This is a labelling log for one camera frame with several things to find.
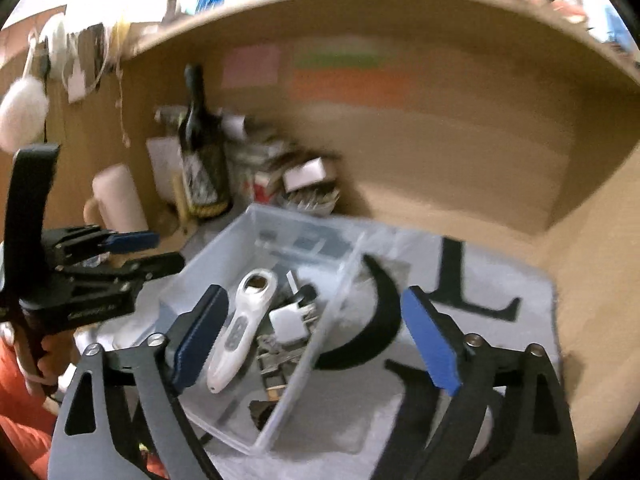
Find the red clothing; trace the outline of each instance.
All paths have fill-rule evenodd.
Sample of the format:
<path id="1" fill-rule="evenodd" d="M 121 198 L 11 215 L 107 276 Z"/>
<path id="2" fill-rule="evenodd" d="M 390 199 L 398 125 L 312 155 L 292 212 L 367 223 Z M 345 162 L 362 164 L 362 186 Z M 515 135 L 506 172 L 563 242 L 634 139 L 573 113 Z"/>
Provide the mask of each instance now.
<path id="1" fill-rule="evenodd" d="M 47 478 L 55 415 L 31 396 L 24 384 L 13 349 L 0 338 L 0 426 L 40 480 Z M 167 478 L 162 464 L 150 457 L 149 471 Z"/>

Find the plastic storage box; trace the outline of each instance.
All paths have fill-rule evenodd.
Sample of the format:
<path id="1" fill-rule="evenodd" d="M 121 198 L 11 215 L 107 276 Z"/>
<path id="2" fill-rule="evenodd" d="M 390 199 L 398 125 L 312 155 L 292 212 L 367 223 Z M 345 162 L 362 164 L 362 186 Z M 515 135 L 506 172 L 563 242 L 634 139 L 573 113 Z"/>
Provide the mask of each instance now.
<path id="1" fill-rule="evenodd" d="M 245 454 L 259 454 L 271 447 L 302 393 L 353 281 L 359 267 L 358 246 L 363 237 L 364 230 L 357 226 L 338 226 L 331 219 L 252 205 L 162 291 L 156 330 L 167 329 L 178 314 L 191 310 L 212 283 L 226 288 L 231 316 L 240 280 L 256 267 L 273 269 L 278 275 L 278 288 L 289 286 L 286 272 L 293 270 L 300 284 L 313 283 L 319 294 L 317 306 L 321 317 L 316 330 L 263 430 L 256 429 L 249 412 L 251 400 L 267 400 L 255 351 L 250 353 L 239 374 L 218 394 L 211 393 L 206 384 L 209 355 L 196 384 L 180 396 L 183 409 L 193 423 Z"/>

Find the wooden shelf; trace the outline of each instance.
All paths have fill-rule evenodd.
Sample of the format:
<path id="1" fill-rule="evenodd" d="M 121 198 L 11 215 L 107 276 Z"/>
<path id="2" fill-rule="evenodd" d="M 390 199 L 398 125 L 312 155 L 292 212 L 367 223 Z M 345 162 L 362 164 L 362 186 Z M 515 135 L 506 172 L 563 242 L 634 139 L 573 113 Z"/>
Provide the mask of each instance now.
<path id="1" fill-rule="evenodd" d="M 551 8 L 521 0 L 244 0 L 145 36 L 126 57 L 365 34 L 456 44 L 534 64 L 581 86 L 640 93 L 640 72 Z"/>

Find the electronic component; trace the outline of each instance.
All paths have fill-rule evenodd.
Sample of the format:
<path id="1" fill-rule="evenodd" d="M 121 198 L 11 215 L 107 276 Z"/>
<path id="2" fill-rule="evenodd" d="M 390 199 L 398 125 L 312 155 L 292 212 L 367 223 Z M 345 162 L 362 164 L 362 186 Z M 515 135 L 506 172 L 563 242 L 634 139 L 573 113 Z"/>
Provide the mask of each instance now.
<path id="1" fill-rule="evenodd" d="M 273 326 L 278 343 L 290 345 L 309 337 L 309 332 L 303 322 L 303 309 L 297 303 L 272 310 L 269 319 Z"/>
<path id="2" fill-rule="evenodd" d="M 276 274 L 267 269 L 252 270 L 240 281 L 236 292 L 236 312 L 225 333 L 213 345 L 207 371 L 207 386 L 212 393 L 224 390 L 238 373 L 277 285 Z"/>

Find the white power adapter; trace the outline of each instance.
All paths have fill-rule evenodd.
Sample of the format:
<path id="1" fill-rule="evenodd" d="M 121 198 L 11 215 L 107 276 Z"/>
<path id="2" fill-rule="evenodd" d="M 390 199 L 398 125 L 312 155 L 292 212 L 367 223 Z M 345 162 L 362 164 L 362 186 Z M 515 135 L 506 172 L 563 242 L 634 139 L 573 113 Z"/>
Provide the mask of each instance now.
<path id="1" fill-rule="evenodd" d="M 299 308 L 297 303 L 291 303 L 269 313 L 278 343 L 289 345 L 309 337 L 309 330 L 303 322 L 307 309 L 308 306 Z"/>

